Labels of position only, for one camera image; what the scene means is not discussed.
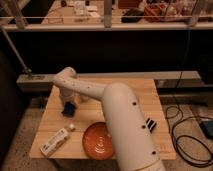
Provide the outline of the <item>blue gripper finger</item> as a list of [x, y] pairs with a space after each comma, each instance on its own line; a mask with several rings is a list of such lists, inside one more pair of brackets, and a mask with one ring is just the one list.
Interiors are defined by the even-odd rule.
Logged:
[[72, 103], [66, 102], [65, 105], [64, 105], [64, 109], [62, 111], [62, 114], [64, 116], [67, 116], [67, 117], [73, 117], [75, 110], [76, 110], [76, 107]]

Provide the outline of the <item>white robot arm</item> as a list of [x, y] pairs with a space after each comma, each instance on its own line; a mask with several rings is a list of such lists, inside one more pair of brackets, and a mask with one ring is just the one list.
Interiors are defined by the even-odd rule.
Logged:
[[99, 100], [121, 171], [166, 171], [146, 125], [138, 97], [124, 83], [95, 83], [76, 79], [64, 68], [53, 77], [63, 92], [77, 92]]

